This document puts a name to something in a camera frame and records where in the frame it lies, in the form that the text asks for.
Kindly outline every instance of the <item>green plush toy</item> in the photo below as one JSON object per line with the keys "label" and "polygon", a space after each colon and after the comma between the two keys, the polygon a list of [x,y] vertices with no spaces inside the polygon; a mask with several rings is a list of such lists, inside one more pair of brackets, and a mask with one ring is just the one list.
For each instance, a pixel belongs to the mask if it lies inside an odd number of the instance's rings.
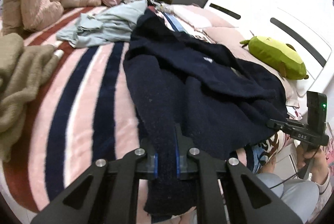
{"label": "green plush toy", "polygon": [[274,68],[283,77],[292,80],[309,77],[304,62],[290,44],[262,36],[243,40],[240,44],[243,44],[243,47],[248,45],[249,52],[253,56]]}

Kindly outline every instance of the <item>silver bolt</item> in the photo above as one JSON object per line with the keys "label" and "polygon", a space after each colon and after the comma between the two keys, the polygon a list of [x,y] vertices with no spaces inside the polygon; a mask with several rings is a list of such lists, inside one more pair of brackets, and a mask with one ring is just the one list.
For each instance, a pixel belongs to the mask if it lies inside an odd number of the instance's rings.
{"label": "silver bolt", "polygon": [[145,150],[143,148],[138,148],[135,150],[135,155],[141,156],[145,154]]}
{"label": "silver bolt", "polygon": [[237,164],[239,164],[239,160],[236,159],[236,158],[230,158],[230,159],[228,159],[228,163],[229,163],[231,166],[236,166]]}
{"label": "silver bolt", "polygon": [[104,167],[106,165],[106,160],[104,159],[96,160],[95,165],[97,165],[98,167]]}
{"label": "silver bolt", "polygon": [[199,149],[197,149],[197,148],[191,148],[191,149],[189,150],[189,153],[190,153],[191,155],[197,155],[197,154],[199,154]]}

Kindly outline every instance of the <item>person's arm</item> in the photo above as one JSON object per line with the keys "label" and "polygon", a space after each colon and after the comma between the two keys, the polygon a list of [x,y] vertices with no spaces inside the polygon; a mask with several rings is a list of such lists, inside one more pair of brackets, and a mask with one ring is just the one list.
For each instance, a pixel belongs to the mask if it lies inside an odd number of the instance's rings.
{"label": "person's arm", "polygon": [[310,159],[314,156],[314,165],[311,169],[312,181],[315,182],[319,188],[319,199],[316,208],[314,209],[310,221],[312,222],[325,206],[329,197],[332,194],[332,186],[330,183],[329,168],[326,161],[325,152],[319,149],[317,152],[305,152],[303,147],[299,145],[297,151],[297,168],[301,169],[305,166],[305,159]]}

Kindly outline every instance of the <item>sweater sleeve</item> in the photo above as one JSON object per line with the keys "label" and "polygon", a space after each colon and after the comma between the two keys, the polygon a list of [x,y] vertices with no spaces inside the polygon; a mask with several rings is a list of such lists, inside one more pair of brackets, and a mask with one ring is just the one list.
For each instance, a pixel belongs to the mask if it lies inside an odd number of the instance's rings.
{"label": "sweater sleeve", "polygon": [[316,208],[314,209],[310,219],[309,223],[312,223],[314,219],[319,215],[323,207],[326,205],[327,201],[329,200],[330,196],[332,195],[332,186],[330,183],[330,176],[329,176],[329,169],[328,169],[328,175],[327,180],[323,185],[317,184],[319,188],[319,199]]}

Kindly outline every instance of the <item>brown sweater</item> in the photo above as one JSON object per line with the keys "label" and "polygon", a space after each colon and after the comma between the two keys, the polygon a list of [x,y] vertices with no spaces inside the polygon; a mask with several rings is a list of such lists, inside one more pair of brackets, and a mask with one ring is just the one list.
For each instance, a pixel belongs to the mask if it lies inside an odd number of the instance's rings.
{"label": "brown sweater", "polygon": [[[0,38],[0,50],[11,54],[11,60],[0,63],[0,69],[4,68],[3,72],[10,75],[0,94],[0,159],[5,162],[10,160],[11,147],[21,137],[26,104],[36,99],[39,87],[48,81],[59,61],[52,45],[23,47],[21,37],[8,36]],[[16,58],[21,49],[22,54]]]}

